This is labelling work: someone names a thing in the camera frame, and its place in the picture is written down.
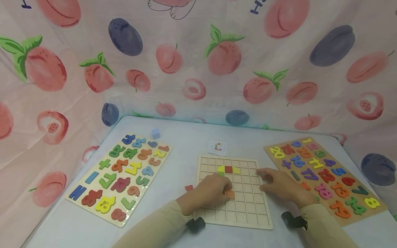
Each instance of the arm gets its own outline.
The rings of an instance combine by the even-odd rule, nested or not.
[[[313,248],[358,248],[347,233],[336,222],[323,205],[307,190],[303,189],[285,172],[264,168],[256,171],[263,180],[271,181],[260,189],[283,200],[294,202],[307,221],[305,237]]]
[[[207,176],[194,190],[171,201],[128,230],[113,248],[159,248],[176,239],[198,208],[218,205],[229,199],[224,190],[230,180],[218,174]]]

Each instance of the beige sleeve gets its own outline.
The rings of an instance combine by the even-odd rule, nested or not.
[[[113,248],[157,248],[177,238],[192,216],[184,216],[176,201],[151,213],[128,230]]]
[[[312,248],[358,248],[323,205],[303,207],[301,214],[307,221],[305,236]]]

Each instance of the tabletop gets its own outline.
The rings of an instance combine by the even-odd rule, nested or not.
[[[150,137],[150,131],[156,128],[160,130],[159,140],[172,145],[173,151],[125,227],[119,228],[63,198],[113,148],[120,137],[126,133]],[[373,190],[343,147],[331,136],[126,116],[106,137],[23,247],[111,247],[151,212],[184,194],[186,185],[195,185],[198,157],[209,155],[211,139],[228,143],[228,157],[253,159],[259,162],[259,167],[276,169],[263,147],[305,136],[313,137],[357,179]],[[207,224],[197,235],[185,232],[169,247],[308,247],[303,231],[287,229],[281,219],[285,211],[299,215],[296,207],[269,194],[267,198],[273,230]],[[344,230],[363,248],[395,247],[397,243],[397,222],[388,211],[348,225]]]

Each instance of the blue wooden cube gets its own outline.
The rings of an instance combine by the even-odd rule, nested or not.
[[[158,129],[153,129],[152,130],[152,137],[154,140],[160,138],[160,131]]]

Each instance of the wooden puzzle board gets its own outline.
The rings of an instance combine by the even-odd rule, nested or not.
[[[123,227],[171,150],[162,142],[127,134],[65,198]]]
[[[264,150],[280,171],[312,192],[341,226],[387,210],[372,191],[311,137],[266,146]]]
[[[196,216],[211,224],[272,230],[268,201],[265,193],[259,190],[261,178],[256,174],[257,168],[256,160],[199,157],[196,185],[207,175],[218,173],[232,182],[235,199],[218,206],[200,208]]]

